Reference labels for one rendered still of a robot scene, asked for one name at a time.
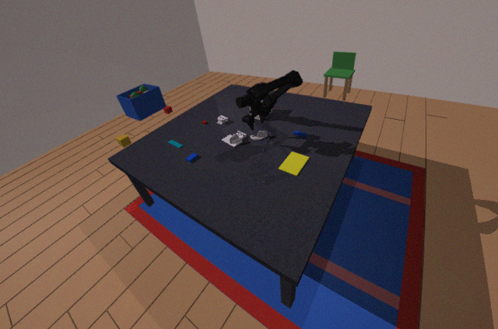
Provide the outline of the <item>teal flat bar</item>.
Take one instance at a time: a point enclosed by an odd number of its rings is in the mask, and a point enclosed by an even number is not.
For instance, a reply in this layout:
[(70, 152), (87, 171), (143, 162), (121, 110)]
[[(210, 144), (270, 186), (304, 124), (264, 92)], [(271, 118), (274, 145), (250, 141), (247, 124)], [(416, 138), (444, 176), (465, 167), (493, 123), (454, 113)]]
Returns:
[(171, 145), (174, 145), (178, 148), (181, 148), (183, 146), (182, 144), (175, 142), (174, 140), (170, 140), (168, 143), (170, 143)]

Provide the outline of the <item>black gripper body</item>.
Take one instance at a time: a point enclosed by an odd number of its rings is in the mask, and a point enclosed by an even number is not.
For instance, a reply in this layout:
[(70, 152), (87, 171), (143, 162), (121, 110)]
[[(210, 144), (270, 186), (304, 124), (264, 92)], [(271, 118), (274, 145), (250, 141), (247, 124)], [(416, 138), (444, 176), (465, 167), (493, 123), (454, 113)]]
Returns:
[(251, 115), (245, 115), (244, 117), (242, 117), (242, 121), (244, 123), (251, 124), (254, 122), (254, 118), (259, 115), (255, 113), (258, 105), (261, 106), (261, 102), (258, 104), (249, 105), (249, 107), (251, 107), (251, 110), (249, 111)]

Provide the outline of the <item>yellow flat plate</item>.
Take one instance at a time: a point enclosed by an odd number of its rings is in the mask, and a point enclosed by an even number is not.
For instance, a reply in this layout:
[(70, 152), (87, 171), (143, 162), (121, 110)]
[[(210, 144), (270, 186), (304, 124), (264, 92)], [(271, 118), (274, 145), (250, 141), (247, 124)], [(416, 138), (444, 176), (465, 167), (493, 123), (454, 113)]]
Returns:
[(290, 173), (297, 176), (299, 172), (303, 169), (304, 165), (307, 163), (310, 157), (301, 155), (296, 152), (291, 152), (286, 160), (279, 167), (279, 170)]

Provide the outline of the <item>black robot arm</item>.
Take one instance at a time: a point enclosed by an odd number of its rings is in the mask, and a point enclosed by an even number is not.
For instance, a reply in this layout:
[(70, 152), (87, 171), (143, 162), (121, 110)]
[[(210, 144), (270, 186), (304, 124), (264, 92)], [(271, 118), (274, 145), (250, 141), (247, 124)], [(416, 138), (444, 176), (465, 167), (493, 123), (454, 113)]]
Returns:
[[(291, 87), (296, 88), (302, 85), (302, 82), (303, 80), (299, 73), (292, 70), (282, 78), (272, 80), (271, 82), (256, 83), (250, 89), (246, 90), (246, 95), (236, 98), (236, 104), (239, 108), (242, 108), (251, 104), (258, 104), (263, 100), (261, 106), (257, 106), (255, 113), (260, 114), (262, 117), (267, 117), (277, 99)], [(268, 94), (274, 89), (277, 90), (274, 93)], [(267, 106), (263, 106), (263, 104)]]

